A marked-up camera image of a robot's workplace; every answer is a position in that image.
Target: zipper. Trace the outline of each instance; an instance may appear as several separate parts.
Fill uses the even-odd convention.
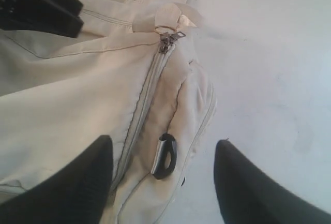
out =
[[[151,68],[149,70],[149,73],[140,94],[143,98],[138,100],[135,110],[136,115],[134,114],[131,121],[130,126],[135,128],[134,130],[129,129],[127,137],[125,139],[126,142],[124,144],[126,144],[128,141],[131,142],[128,147],[123,147],[123,152],[119,159],[117,172],[115,174],[115,177],[113,178],[110,193],[118,186],[118,184],[122,180],[125,171],[127,170],[129,160],[128,157],[131,154],[132,148],[135,145],[141,128],[145,122],[163,68],[165,67],[171,53],[175,49],[174,43],[178,39],[184,37],[186,37],[186,35],[183,32],[178,32],[174,34],[165,33],[160,35],[160,45],[158,48],[158,52],[154,56]]]
[[[206,129],[207,125],[209,124],[209,121],[210,119],[213,117],[213,115],[215,114],[215,111],[216,111],[216,98],[214,96],[214,87],[213,85],[210,83],[209,86],[208,86],[208,94],[211,95],[211,102],[209,104],[209,107],[208,107],[208,110],[207,110],[207,113],[198,129],[198,132],[195,134],[194,136],[194,139],[193,139],[193,142],[191,144],[191,148],[188,152],[188,156],[186,157],[185,159],[185,162],[184,162],[184,166],[183,166],[183,169],[182,169],[182,173],[180,175],[180,178],[178,180],[178,183],[177,183],[177,186],[176,186],[176,189],[174,190],[174,192],[172,193],[171,195],[171,198],[169,199],[167,205],[165,206],[164,210],[162,211],[161,215],[159,216],[159,218],[154,222],[154,224],[157,224],[157,223],[160,223],[160,221],[162,220],[163,216],[164,216],[164,213],[166,212],[166,209],[168,208],[169,204],[173,202],[175,196],[177,195],[177,192],[178,190],[180,189],[180,186],[183,182],[183,179],[185,178],[184,177],[184,174],[183,172],[186,171],[186,167],[187,167],[187,162],[188,162],[188,157],[190,156],[191,152],[192,152],[192,149],[193,147],[195,146],[195,144],[197,143],[197,141],[199,140],[201,134],[203,133],[203,131]]]

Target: bag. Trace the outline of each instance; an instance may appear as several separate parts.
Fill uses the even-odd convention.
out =
[[[157,223],[216,107],[190,34],[201,16],[187,0],[80,1],[77,39],[1,31],[0,203],[109,135],[100,223]]]

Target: floor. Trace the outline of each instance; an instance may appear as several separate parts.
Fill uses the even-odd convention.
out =
[[[230,140],[270,177],[331,213],[330,0],[191,0],[218,112],[164,222],[222,223],[216,142]]]

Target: metal zipper pull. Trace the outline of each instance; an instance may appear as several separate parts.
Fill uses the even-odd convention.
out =
[[[178,32],[175,34],[162,34],[161,35],[161,46],[159,52],[162,54],[166,54],[169,50],[169,47],[178,39],[186,37],[186,34],[183,32]]]

